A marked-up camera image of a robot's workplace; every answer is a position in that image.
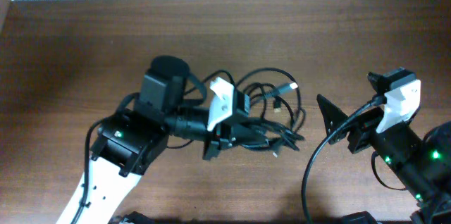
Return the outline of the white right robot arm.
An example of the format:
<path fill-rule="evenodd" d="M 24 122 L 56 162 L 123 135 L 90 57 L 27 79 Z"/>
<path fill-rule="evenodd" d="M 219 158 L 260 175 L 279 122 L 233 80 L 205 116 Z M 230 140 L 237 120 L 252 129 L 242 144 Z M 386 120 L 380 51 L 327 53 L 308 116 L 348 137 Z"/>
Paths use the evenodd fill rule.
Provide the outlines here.
<path fill-rule="evenodd" d="M 346 138 L 357 154 L 369 147 L 380 156 L 416 200 L 413 223 L 450 223 L 450 123 L 430 130 L 420 138 L 411 128 L 412 119 L 377 133 L 384 111 L 372 108 L 352 119 L 332 144 Z"/>

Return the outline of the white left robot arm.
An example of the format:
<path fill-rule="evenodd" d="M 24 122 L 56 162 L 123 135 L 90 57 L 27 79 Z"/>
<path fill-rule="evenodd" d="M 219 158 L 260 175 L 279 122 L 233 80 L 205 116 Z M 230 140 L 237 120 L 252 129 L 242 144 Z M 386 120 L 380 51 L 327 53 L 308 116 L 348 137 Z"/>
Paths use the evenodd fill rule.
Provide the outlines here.
<path fill-rule="evenodd" d="M 216 95 L 204 108 L 206 87 L 188 64 L 174 56 L 156 57 L 141 90 L 88 130 L 98 137 L 85 143 L 84 173 L 58 222 L 109 222 L 170 136 L 202 141 L 204 160 L 225 149 L 266 142 L 250 124 L 247 95 L 219 77 L 211 89 Z"/>

